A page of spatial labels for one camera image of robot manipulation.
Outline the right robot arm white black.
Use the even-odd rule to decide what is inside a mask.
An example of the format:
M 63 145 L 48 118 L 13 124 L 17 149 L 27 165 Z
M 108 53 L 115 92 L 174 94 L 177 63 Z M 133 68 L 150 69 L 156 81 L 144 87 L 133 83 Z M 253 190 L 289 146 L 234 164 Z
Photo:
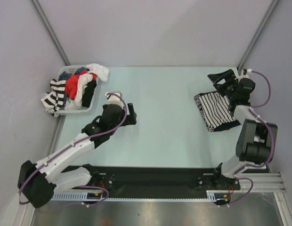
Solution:
M 264 121 L 251 106 L 250 94 L 255 89 L 255 82 L 249 77 L 252 72 L 245 69 L 239 77 L 232 70 L 208 75 L 217 92 L 229 99 L 229 111 L 242 125 L 235 155 L 220 163 L 209 180 L 209 186 L 216 189 L 238 184 L 240 173 L 250 167 L 265 167 L 274 156 L 278 127 Z

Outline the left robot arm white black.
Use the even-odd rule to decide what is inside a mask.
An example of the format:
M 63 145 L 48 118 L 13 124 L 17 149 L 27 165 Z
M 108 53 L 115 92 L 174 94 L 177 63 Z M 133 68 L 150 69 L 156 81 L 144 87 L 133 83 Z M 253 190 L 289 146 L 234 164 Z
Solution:
M 91 166 L 81 166 L 69 172 L 63 172 L 64 169 L 108 141 L 119 127 L 136 123 L 137 114 L 132 103 L 128 103 L 126 107 L 104 105 L 102 114 L 86 125 L 64 148 L 36 163 L 27 160 L 21 165 L 17 186 L 19 194 L 27 200 L 20 204 L 30 203 L 38 209 L 47 204 L 56 193 L 75 187 L 96 187 L 99 176 Z

